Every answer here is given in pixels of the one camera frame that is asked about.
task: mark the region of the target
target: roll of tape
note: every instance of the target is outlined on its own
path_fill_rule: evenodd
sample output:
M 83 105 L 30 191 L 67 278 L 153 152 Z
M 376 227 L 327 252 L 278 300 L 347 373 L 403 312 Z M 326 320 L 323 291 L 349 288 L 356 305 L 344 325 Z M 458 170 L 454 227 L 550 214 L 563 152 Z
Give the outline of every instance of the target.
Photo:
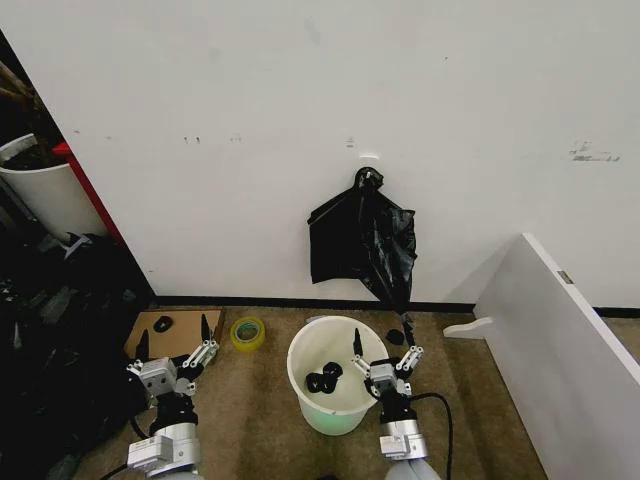
M 252 352 L 264 343 L 264 323 L 258 317 L 242 317 L 231 325 L 231 343 L 236 350 Z

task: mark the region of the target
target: baseboard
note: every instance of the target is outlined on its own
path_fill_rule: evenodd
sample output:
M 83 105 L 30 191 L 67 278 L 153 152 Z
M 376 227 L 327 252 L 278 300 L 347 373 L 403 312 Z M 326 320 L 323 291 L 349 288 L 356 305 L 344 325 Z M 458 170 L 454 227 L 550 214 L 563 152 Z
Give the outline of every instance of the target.
M 288 307 L 288 308 L 328 308 L 332 310 L 391 310 L 378 301 L 367 300 L 323 300 L 314 298 L 260 298 L 260 297 L 187 297 L 187 296 L 158 296 L 157 305 L 211 305 L 211 306 L 239 306 L 239 307 Z M 440 302 L 411 302 L 409 310 L 412 312 L 440 312 L 440 313 L 472 313 L 472 303 L 440 303 Z
M 593 307 L 598 315 L 608 318 L 640 318 L 640 308 Z

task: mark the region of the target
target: beige carpet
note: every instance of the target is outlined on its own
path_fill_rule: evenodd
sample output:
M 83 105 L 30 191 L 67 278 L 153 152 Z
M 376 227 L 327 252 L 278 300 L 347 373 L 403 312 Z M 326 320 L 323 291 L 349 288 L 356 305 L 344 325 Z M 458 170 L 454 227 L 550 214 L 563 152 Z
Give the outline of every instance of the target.
M 207 480 L 301 479 L 333 474 L 340 480 L 382 479 L 390 463 L 379 453 L 379 406 L 343 437 L 315 432 L 302 418 L 289 386 L 286 354 L 304 320 L 320 314 L 344 314 L 365 322 L 381 337 L 398 328 L 390 312 L 281 308 L 227 308 L 218 356 L 198 379 L 194 397 L 200 417 L 198 435 Z M 237 352 L 229 327 L 244 315 L 257 315 L 267 326 L 267 340 L 253 353 Z M 411 378 L 414 393 L 444 394 L 455 423 L 453 478 L 546 478 L 509 393 L 484 341 L 444 339 L 442 328 L 473 320 L 471 315 L 416 313 L 416 341 L 425 357 Z M 611 320 L 612 330 L 640 354 L 640 321 Z M 401 349 L 388 345 L 390 354 Z M 447 422 L 442 405 L 433 399 L 417 402 L 419 423 L 430 452 L 429 463 L 444 478 Z M 144 429 L 153 411 L 139 418 Z M 88 454 L 77 479 L 96 480 L 126 460 L 137 437 L 126 426 L 119 435 Z M 117 479 L 143 478 L 123 472 Z

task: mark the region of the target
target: cardboard box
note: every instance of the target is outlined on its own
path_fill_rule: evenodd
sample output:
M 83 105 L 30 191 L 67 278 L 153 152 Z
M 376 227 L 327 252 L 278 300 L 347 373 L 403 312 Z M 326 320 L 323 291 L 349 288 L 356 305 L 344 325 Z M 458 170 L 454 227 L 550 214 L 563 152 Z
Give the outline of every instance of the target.
M 188 308 L 161 308 L 141 312 L 136 319 L 131 334 L 125 343 L 124 350 L 127 356 L 135 359 L 136 346 L 144 330 L 149 331 L 149 356 L 151 358 L 178 357 L 191 354 L 202 343 L 200 334 L 200 318 L 202 314 L 207 316 L 209 328 L 213 336 L 220 343 L 223 319 L 221 310 L 203 307 L 197 309 Z M 166 332 L 156 332 L 154 323 L 163 315 L 171 317 L 173 325 Z

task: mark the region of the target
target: white board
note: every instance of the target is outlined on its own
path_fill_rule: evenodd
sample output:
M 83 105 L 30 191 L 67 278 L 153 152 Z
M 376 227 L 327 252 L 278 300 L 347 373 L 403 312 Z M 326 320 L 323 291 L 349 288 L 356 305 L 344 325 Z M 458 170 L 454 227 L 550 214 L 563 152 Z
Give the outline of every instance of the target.
M 311 284 L 305 222 L 375 153 L 417 212 L 414 301 L 475 302 L 526 230 L 592 305 L 640 307 L 638 18 L 635 0 L 3 0 L 0 28 L 158 294 L 371 299 Z
M 559 271 L 519 237 L 476 305 L 477 333 L 550 479 L 637 480 L 640 367 Z

